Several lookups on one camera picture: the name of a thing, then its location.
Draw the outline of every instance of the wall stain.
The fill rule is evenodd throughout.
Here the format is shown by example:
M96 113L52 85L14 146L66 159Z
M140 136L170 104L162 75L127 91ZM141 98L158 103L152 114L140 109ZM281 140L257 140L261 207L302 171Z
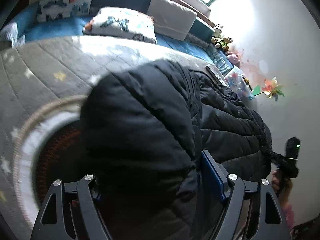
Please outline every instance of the wall stain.
M261 72L259 63L254 60L244 60L244 49L233 47L231 51L234 54L238 54L240 60L239 67L249 79L252 88L257 85L264 86L264 80L267 77Z

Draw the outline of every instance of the black metal bracket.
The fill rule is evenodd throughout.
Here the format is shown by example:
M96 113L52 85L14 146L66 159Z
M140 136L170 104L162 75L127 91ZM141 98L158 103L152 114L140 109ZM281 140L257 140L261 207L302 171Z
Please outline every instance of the black metal bracket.
M91 187L93 187L94 181L95 177L92 174L84 176L78 182L63 184L59 179L54 181L39 210L31 240L47 239L48 236L59 240L78 239L77 235L75 238L70 237L66 229L64 218L66 210L64 209L70 208L69 204L66 205L67 196L79 201L84 227L89 239L112 240L93 203ZM53 221L44 221L47 212L50 212L49 215L54 218Z
M250 240L291 240L285 216L271 184L267 180L261 180L258 185L258 192L260 195L258 227Z
M224 214L219 231L215 240L233 239L235 234L244 199L245 185L242 179L235 174L227 176L228 182L232 187L231 195L228 200L228 206Z

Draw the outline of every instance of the black puffer jacket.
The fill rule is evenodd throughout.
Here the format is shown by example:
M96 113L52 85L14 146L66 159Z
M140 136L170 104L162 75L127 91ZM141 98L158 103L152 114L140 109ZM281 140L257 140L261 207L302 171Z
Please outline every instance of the black puffer jacket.
M221 206L204 196L201 151L257 181L270 172L260 116L207 75L156 61L111 73L81 111L100 210L118 239L201 239Z

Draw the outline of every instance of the blue bedsheet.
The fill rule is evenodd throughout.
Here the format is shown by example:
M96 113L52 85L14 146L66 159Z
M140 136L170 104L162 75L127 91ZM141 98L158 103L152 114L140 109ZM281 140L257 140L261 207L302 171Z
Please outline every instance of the blue bedsheet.
M70 17L35 24L31 28L26 29L26 41L38 41L54 37L83 35L83 26L91 19L91 16Z
M213 61L210 59L208 54L203 49L201 49L200 47L197 47L196 45L191 44L188 41L178 41L178 40L169 38L167 36L161 35L159 33L156 33L156 39L157 39L158 45L160 46L164 46L170 49L174 49L174 50L192 55L194 57L203 59L206 62L213 64Z

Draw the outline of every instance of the hand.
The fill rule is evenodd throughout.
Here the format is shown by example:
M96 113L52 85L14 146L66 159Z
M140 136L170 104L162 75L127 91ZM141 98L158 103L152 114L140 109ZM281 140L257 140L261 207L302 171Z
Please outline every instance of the hand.
M276 170L276 171L272 172L271 185L272 185L273 190L275 192L278 192L278 190L280 189L280 180L278 179L279 173L280 173L279 170Z

